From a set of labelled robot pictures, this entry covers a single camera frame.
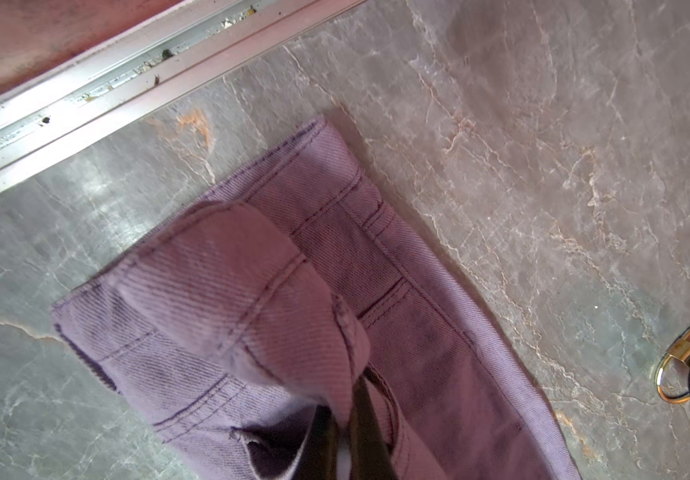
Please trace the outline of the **purple trousers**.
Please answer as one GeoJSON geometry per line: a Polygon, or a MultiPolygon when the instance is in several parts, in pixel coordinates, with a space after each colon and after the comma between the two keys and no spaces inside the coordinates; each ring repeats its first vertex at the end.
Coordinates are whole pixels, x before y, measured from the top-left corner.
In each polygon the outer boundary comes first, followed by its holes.
{"type": "Polygon", "coordinates": [[[54,328],[201,479],[291,479],[367,382],[396,479],[575,479],[483,309],[319,117],[55,303],[54,328]]]}

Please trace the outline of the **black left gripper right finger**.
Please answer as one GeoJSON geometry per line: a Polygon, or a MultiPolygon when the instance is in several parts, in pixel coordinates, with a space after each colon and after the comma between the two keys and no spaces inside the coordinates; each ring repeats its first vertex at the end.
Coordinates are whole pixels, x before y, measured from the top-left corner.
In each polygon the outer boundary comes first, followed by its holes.
{"type": "Polygon", "coordinates": [[[353,480],[395,480],[390,453],[383,441],[366,379],[354,385],[349,421],[351,473],[353,480]]]}

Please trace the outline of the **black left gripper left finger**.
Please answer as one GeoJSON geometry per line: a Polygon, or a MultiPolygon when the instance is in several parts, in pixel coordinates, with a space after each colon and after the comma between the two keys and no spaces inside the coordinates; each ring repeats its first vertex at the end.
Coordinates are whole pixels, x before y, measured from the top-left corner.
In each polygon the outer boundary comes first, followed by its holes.
{"type": "Polygon", "coordinates": [[[295,459],[291,479],[335,480],[339,438],[339,427],[331,410],[318,406],[295,459]]]}

